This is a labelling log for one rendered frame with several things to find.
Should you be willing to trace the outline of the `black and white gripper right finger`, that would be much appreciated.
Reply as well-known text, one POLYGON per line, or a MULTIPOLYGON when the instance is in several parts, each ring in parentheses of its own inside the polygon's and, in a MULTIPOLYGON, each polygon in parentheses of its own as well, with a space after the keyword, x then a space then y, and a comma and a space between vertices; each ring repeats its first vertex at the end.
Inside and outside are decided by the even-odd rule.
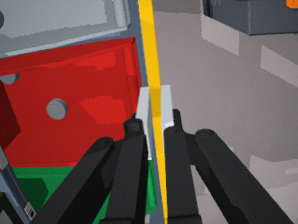
POLYGON ((183 130, 180 111, 172 109, 170 85, 161 86, 161 130, 167 224, 202 224, 190 165, 228 224, 294 224, 216 132, 183 130))

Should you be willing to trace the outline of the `green bin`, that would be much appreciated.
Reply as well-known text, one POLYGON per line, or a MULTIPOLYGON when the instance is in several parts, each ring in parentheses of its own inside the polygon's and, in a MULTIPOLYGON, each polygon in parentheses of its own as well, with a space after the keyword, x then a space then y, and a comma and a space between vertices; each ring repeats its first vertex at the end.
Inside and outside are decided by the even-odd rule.
MULTIPOLYGON (((152 160, 148 161, 149 172, 146 215, 157 209, 157 186, 153 165, 153 157, 152 160)), ((12 169, 37 213, 73 168, 74 166, 38 168, 25 167, 12 169)), ((104 219, 109 196, 110 194, 105 200, 93 224, 98 224, 100 219, 104 219)))

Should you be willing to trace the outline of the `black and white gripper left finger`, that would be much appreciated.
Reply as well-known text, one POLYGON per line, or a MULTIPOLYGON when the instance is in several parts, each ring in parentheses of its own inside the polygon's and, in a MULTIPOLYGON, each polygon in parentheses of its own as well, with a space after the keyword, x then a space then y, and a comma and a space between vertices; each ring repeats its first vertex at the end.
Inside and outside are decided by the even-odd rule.
POLYGON ((145 224, 152 124, 149 87, 141 87, 124 138, 97 139, 29 224, 92 224, 110 192, 98 224, 145 224))

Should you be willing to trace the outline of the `yellow bar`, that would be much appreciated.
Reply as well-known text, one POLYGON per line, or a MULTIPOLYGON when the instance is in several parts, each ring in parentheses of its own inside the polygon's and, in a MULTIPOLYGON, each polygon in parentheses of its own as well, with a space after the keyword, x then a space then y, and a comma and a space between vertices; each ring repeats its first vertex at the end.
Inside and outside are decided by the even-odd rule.
POLYGON ((162 202, 164 210, 165 224, 167 224, 167 197, 166 197, 166 177, 165 160, 163 153, 162 134, 160 125, 160 93, 161 80, 159 70, 159 60, 157 51, 157 41, 155 32, 155 22, 152 0, 138 0, 148 84, 151 99, 151 108, 153 116, 153 126, 156 142, 156 151, 158 159, 158 168, 160 176, 160 185, 162 193, 162 202))

